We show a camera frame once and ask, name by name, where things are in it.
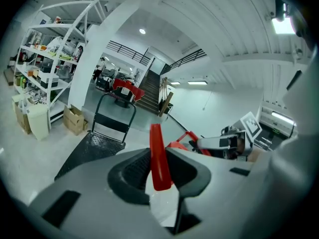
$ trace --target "staircase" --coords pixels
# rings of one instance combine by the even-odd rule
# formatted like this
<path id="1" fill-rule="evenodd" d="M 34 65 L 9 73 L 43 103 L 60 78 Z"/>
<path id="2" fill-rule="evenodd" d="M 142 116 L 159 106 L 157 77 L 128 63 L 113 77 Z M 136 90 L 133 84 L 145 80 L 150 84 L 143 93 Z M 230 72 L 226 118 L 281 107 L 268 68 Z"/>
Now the staircase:
<path id="1" fill-rule="evenodd" d="M 149 70 L 143 79 L 140 89 L 145 91 L 142 99 L 136 105 L 156 115 L 159 114 L 160 76 Z"/>

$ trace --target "white column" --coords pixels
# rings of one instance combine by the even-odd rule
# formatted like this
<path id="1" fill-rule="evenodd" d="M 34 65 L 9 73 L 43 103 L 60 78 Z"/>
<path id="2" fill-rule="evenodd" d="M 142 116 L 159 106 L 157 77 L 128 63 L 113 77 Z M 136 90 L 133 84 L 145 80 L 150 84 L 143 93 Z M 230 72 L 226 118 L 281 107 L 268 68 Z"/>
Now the white column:
<path id="1" fill-rule="evenodd" d="M 99 25 L 76 67 L 70 89 L 68 105 L 82 109 L 94 69 L 108 42 L 123 23 L 140 7 L 140 0 L 126 0 Z"/>

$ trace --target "white shelving unit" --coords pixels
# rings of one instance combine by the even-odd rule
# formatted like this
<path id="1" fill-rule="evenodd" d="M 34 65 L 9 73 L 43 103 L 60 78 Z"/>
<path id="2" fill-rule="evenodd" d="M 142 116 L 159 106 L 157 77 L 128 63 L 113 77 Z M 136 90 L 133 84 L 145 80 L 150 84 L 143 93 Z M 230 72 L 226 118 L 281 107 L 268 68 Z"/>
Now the white shelving unit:
<path id="1" fill-rule="evenodd" d="M 62 94 L 62 92 L 65 91 L 67 88 L 70 88 L 72 84 L 72 82 L 67 83 L 59 79 L 58 85 L 56 87 L 51 86 L 54 71 L 55 71 L 56 65 L 58 64 L 58 60 L 69 62 L 73 65 L 78 64 L 76 61 L 60 58 L 62 49 L 66 41 L 70 39 L 83 42 L 86 45 L 88 41 L 86 37 L 87 23 L 101 24 L 102 21 L 105 20 L 106 18 L 105 16 L 106 10 L 104 7 L 101 6 L 100 0 L 83 0 L 83 1 L 63 2 L 63 3 L 46 6 L 46 7 L 42 6 L 38 12 L 40 11 L 48 15 L 52 20 L 54 20 L 57 16 L 61 17 L 61 20 L 63 23 L 59 23 L 59 24 L 48 23 L 48 24 L 41 24 L 41 25 L 31 25 L 28 28 L 27 32 L 25 33 L 22 39 L 21 46 L 18 51 L 18 56 L 15 63 L 14 75 L 16 75 L 17 71 L 21 72 L 32 84 L 34 84 L 36 87 L 41 89 L 46 94 L 47 100 L 50 100 L 51 91 L 55 91 L 55 90 L 60 91 L 52 102 L 50 101 L 47 102 L 49 127 L 51 128 L 51 123 L 63 116 L 63 110 L 65 107 L 65 104 L 59 101 L 58 98 Z M 84 34 L 76 28 L 76 26 L 80 22 L 84 23 Z M 63 39 L 58 50 L 56 51 L 56 55 L 52 56 L 50 53 L 48 53 L 45 50 L 37 50 L 31 47 L 25 46 L 25 42 L 30 30 L 38 31 L 45 36 L 62 37 Z M 43 57 L 50 58 L 53 60 L 47 89 L 42 87 L 41 84 L 37 82 L 33 77 L 28 76 L 27 73 L 25 72 L 25 68 L 23 67 L 23 65 L 18 64 L 19 54 L 22 49 L 39 54 Z M 36 66 L 32 66 L 32 65 L 28 65 L 26 69 L 30 70 L 33 68 L 39 69 Z M 22 87 L 16 86 L 15 84 L 14 84 L 14 87 L 20 94 L 25 93 Z"/>

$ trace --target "red cloth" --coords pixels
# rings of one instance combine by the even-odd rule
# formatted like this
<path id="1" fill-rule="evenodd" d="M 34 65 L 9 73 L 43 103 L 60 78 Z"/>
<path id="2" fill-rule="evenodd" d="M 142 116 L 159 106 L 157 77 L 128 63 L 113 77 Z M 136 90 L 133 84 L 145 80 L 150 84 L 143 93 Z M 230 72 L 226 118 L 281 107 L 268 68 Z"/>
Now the red cloth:
<path id="1" fill-rule="evenodd" d="M 118 87 L 123 87 L 129 89 L 134 95 L 134 101 L 138 101 L 144 96 L 144 90 L 141 90 L 135 86 L 133 86 L 130 82 L 122 81 L 121 79 L 115 79 L 113 83 L 113 89 L 117 89 Z"/>

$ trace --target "white plastic bin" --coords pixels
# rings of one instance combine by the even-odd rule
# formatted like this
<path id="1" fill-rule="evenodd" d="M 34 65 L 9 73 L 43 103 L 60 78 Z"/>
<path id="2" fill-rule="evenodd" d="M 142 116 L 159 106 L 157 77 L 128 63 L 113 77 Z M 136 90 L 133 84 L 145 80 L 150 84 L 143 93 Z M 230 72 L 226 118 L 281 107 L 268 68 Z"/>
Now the white plastic bin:
<path id="1" fill-rule="evenodd" d="M 47 111 L 47 106 L 41 104 L 31 106 L 27 110 L 30 129 L 38 140 L 49 135 Z"/>

